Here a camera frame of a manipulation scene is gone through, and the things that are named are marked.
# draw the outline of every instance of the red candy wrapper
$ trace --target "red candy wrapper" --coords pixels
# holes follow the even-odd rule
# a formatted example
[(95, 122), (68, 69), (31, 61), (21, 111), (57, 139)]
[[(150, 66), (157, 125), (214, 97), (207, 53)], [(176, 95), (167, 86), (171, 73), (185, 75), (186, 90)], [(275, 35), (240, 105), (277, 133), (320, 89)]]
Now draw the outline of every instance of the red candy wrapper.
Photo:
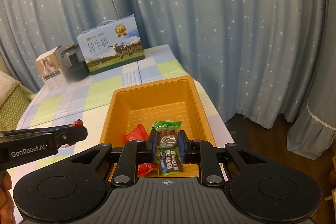
[(77, 121), (74, 121), (70, 127), (76, 127), (76, 126), (82, 126), (83, 121), (81, 119), (77, 119)]
[[(123, 135), (123, 142), (127, 143), (134, 140), (148, 140), (149, 135), (147, 134), (145, 127), (142, 124), (139, 124), (134, 130), (128, 134)], [(152, 170), (156, 170), (157, 166), (154, 164), (139, 164), (138, 165), (138, 177), (144, 177), (149, 174)]]
[(127, 143), (134, 140), (148, 140), (149, 135), (147, 134), (144, 126), (142, 124), (139, 124), (136, 128), (133, 129), (130, 134), (123, 135), (122, 138), (123, 142)]

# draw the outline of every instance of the silver screw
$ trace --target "silver screw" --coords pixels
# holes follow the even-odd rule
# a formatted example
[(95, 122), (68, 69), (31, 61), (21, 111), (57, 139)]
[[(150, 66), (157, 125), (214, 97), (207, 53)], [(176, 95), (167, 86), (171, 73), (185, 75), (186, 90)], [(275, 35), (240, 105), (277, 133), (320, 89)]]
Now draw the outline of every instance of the silver screw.
[(116, 183), (120, 183), (120, 184), (124, 184), (126, 182), (129, 182), (130, 181), (130, 178), (128, 176), (125, 176), (125, 175), (119, 175), (119, 176), (116, 176), (114, 178), (114, 181)]
[(211, 175), (211, 176), (207, 176), (205, 180), (209, 183), (215, 184), (215, 183), (220, 183), (222, 181), (222, 178), (217, 175)]

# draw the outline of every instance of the yellow plastic bin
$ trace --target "yellow plastic bin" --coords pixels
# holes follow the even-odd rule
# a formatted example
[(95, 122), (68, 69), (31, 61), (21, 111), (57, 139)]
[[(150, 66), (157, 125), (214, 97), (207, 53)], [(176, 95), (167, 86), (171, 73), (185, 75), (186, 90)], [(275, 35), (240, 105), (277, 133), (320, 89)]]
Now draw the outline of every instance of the yellow plastic bin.
[[(113, 93), (100, 142), (123, 146), (122, 135), (129, 134), (139, 123), (149, 134), (157, 120), (182, 121), (190, 140), (199, 139), (215, 146), (211, 129), (193, 79), (181, 76), (143, 85), (118, 89)], [(198, 176), (198, 166), (183, 165), (180, 174), (167, 177)], [(147, 176), (157, 176), (157, 170)]]

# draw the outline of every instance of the brown floor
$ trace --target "brown floor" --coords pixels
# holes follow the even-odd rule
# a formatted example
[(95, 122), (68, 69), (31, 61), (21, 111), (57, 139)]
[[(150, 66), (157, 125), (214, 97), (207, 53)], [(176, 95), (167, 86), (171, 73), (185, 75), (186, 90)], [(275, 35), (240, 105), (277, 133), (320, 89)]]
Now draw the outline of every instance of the brown floor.
[(271, 129), (265, 129), (247, 118), (244, 118), (244, 121), (252, 151), (295, 168), (316, 180), (322, 190), (322, 200), (313, 219), (318, 224), (334, 224), (333, 202), (332, 200), (325, 201), (325, 197), (331, 195), (331, 190), (336, 188), (328, 181), (328, 173), (333, 166), (334, 152), (332, 149), (326, 150), (317, 160), (309, 160), (288, 152), (286, 134), (291, 124), (285, 120), (283, 115), (278, 116)]

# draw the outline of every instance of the hand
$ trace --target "hand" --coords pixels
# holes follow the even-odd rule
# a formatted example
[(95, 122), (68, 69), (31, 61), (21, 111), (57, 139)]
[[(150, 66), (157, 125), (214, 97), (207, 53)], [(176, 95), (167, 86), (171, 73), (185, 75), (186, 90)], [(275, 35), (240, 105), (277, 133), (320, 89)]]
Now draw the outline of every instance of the hand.
[(12, 186), (11, 176), (6, 171), (0, 189), (0, 224), (15, 224), (14, 202), (9, 193)]

